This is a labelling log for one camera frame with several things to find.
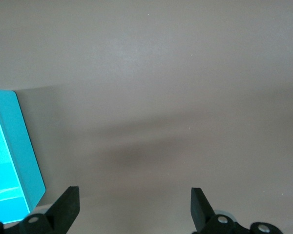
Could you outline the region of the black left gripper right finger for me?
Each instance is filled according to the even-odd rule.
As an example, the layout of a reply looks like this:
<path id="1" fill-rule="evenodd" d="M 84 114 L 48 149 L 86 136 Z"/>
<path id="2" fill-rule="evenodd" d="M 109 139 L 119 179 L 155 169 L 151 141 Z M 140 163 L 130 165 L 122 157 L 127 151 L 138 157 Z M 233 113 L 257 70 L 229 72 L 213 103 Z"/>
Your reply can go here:
<path id="1" fill-rule="evenodd" d="M 201 188 L 191 189 L 191 217 L 196 228 L 196 234 L 280 234 L 276 226 L 255 222 L 249 228 L 225 214 L 216 214 Z"/>

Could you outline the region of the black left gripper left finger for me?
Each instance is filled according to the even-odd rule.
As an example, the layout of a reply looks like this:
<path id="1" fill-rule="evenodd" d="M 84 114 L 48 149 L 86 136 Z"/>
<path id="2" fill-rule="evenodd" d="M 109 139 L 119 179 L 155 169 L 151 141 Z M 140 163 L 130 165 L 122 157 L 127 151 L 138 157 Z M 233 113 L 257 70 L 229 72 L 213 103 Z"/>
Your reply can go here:
<path id="1" fill-rule="evenodd" d="M 29 215 L 9 228 L 0 222 L 0 234 L 65 234 L 79 212 L 79 187 L 70 186 L 44 214 Z"/>

